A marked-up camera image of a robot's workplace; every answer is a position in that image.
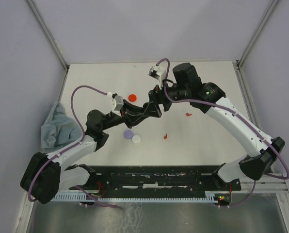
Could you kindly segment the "white earbud charging case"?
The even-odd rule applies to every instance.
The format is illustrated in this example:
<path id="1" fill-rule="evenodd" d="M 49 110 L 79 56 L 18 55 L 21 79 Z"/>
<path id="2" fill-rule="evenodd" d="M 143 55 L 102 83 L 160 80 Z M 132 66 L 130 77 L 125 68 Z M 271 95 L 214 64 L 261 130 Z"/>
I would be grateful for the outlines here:
<path id="1" fill-rule="evenodd" d="M 134 144 L 138 144 L 141 142 L 142 138 L 139 135 L 134 135 L 131 140 Z"/>

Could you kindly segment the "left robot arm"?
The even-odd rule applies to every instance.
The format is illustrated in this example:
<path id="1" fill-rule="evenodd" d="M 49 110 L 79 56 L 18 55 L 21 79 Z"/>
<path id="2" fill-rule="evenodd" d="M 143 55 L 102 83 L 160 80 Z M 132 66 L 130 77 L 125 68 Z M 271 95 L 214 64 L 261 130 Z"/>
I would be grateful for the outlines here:
<path id="1" fill-rule="evenodd" d="M 151 116 L 150 102 L 141 107 L 126 100 L 112 102 L 114 107 L 108 114 L 99 110 L 88 113 L 86 130 L 75 142 L 54 152 L 37 152 L 32 156 L 20 181 L 20 187 L 27 191 L 30 202 L 46 204 L 60 190 L 77 185 L 82 185 L 85 189 L 94 188 L 96 176 L 84 166 L 72 168 L 72 164 L 105 145 L 109 135 L 104 130 L 120 124 L 132 128 Z"/>

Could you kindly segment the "purple earbud charging case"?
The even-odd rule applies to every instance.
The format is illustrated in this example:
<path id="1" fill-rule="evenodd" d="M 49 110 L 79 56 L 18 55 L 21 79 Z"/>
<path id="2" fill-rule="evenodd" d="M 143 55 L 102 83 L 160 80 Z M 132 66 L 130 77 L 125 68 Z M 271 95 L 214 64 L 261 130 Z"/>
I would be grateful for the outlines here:
<path id="1" fill-rule="evenodd" d="M 125 130 L 123 133 L 123 136 L 125 139 L 132 139 L 134 136 L 134 133 L 132 130 Z"/>

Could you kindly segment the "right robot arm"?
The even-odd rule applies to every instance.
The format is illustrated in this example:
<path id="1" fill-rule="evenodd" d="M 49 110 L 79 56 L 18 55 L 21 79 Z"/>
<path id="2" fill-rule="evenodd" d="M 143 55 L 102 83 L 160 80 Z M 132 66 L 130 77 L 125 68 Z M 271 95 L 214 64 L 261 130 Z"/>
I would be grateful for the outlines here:
<path id="1" fill-rule="evenodd" d="M 188 102 L 192 107 L 220 123 L 246 151 L 246 155 L 230 163 L 224 163 L 213 173 L 212 185 L 223 190 L 235 179 L 244 176 L 258 181 L 276 161 L 285 146 L 281 137 L 272 138 L 252 124 L 232 104 L 225 92 L 214 83 L 203 83 L 191 63 L 173 68 L 176 82 L 168 86 L 169 68 L 155 64 L 149 76 L 158 81 L 150 92 L 156 104 L 168 111 L 171 104 Z"/>

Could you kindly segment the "orange earbud charging case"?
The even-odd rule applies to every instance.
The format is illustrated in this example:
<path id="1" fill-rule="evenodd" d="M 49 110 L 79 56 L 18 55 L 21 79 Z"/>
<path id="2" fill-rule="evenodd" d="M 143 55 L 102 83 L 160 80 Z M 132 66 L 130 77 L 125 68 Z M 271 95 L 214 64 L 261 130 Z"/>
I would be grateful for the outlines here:
<path id="1" fill-rule="evenodd" d="M 135 101 L 137 100 L 137 96 L 136 96 L 135 94 L 130 94 L 130 95 L 128 96 L 128 100 L 129 100 L 130 102 L 135 102 Z"/>

